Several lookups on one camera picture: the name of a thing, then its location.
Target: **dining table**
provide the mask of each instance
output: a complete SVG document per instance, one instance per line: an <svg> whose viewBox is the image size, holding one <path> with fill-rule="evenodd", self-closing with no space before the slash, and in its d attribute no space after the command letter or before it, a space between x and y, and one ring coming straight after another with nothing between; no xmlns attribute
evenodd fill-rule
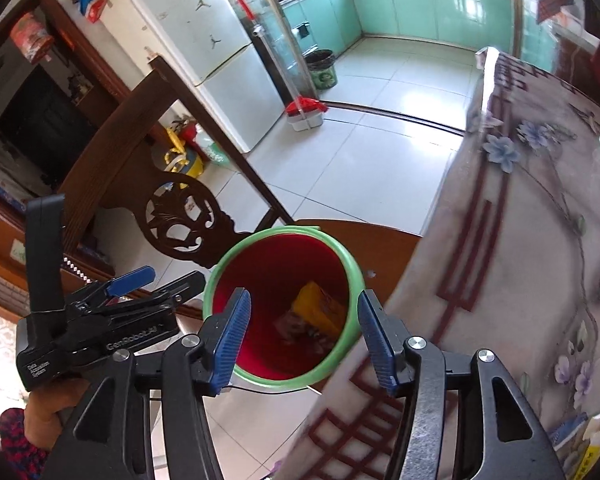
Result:
<svg viewBox="0 0 600 480"><path fill-rule="evenodd" d="M600 106L487 47L466 133L384 310L440 349L490 349L549 434L567 478L600 412ZM304 422L276 480L382 480L404 407L363 338ZM458 394L438 478L451 478Z"/></svg>

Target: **metal screw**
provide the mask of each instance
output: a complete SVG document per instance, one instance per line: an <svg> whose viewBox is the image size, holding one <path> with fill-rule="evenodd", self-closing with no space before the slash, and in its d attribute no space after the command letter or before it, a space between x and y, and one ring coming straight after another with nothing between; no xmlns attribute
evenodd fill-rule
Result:
<svg viewBox="0 0 600 480"><path fill-rule="evenodd" d="M198 346L200 344L200 338L195 334L189 334L184 336L180 342L182 343L182 346L193 348L194 346Z"/></svg>
<svg viewBox="0 0 600 480"><path fill-rule="evenodd" d="M121 363L122 361L129 359L130 355L131 354L129 353L129 350L126 350L125 348L122 350L116 350L113 352L113 360Z"/></svg>
<svg viewBox="0 0 600 480"><path fill-rule="evenodd" d="M485 363L490 363L495 358L496 358L496 355L491 350L487 350L486 348L483 348L482 350L478 351L478 359L480 359L480 361L484 361Z"/></svg>
<svg viewBox="0 0 600 480"><path fill-rule="evenodd" d="M426 339L420 337L419 335L410 337L407 343L411 348L415 348L416 350L421 350L427 345Z"/></svg>

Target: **patterned sleeve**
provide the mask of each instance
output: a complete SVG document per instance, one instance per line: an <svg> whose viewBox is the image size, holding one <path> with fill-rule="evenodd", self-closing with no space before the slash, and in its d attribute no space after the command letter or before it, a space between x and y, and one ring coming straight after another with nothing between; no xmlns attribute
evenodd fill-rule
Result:
<svg viewBox="0 0 600 480"><path fill-rule="evenodd" d="M21 480L38 480L48 451L30 444L24 436L24 410L10 408L0 416L2 452Z"/></svg>

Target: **white tile floor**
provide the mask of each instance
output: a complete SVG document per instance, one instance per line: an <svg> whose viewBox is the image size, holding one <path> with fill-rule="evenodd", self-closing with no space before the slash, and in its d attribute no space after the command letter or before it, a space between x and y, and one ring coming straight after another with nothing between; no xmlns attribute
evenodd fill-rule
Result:
<svg viewBox="0 0 600 480"><path fill-rule="evenodd" d="M462 127L465 95L453 90L468 92L477 77L472 59L459 49L426 45L423 50L418 42L369 38L338 60L340 82L324 97L414 114L435 112L436 120L443 116ZM426 126L332 108L322 126L307 132L295 132L281 120L248 159L296 219L367 221L421 233L460 142L461 137ZM211 166L201 181L237 230L253 230L267 210L239 173ZM195 269L210 272L155 251L124 210L101 211L95 234L118 274L153 266L152 286ZM278 396L231 390L205 399L226 480L264 476L284 458L316 399L311 390ZM156 462L163 464L160 419L152 441ZM168 479L167 470L159 469L157 478Z"/></svg>

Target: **green trash can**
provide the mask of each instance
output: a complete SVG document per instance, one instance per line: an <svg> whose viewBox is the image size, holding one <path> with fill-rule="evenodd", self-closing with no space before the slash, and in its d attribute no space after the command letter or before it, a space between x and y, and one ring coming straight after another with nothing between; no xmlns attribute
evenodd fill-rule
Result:
<svg viewBox="0 0 600 480"><path fill-rule="evenodd" d="M290 344L275 327L311 281L347 308L340 337L325 354L308 337ZM209 277L203 317L222 312L237 286L251 295L251 319L234 372L251 383L289 390L315 384L335 370L360 336L362 272L349 251L318 228L275 227L232 247Z"/></svg>
<svg viewBox="0 0 600 480"><path fill-rule="evenodd" d="M334 67L336 57L333 55L333 51L326 48L314 50L304 56L304 60L309 68L311 79L318 90L326 90L336 86L338 77Z"/></svg>

